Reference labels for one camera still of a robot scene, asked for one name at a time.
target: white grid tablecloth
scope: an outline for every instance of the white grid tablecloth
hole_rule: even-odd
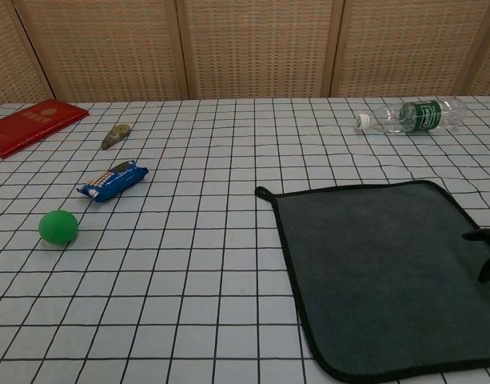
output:
[[[490,226],[490,97],[463,100],[464,126],[410,136],[353,129],[391,98],[78,104],[89,117],[0,161],[0,383],[335,382],[254,188],[426,179]],[[131,135],[99,150],[117,122]],[[149,174],[122,195],[75,191],[131,159]],[[80,222],[64,248],[37,232],[56,209]],[[445,382],[490,384],[490,369],[401,381]]]

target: microfiber cloth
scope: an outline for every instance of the microfiber cloth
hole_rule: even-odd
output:
[[[338,186],[271,202],[313,357],[375,383],[490,366],[489,242],[437,184]]]

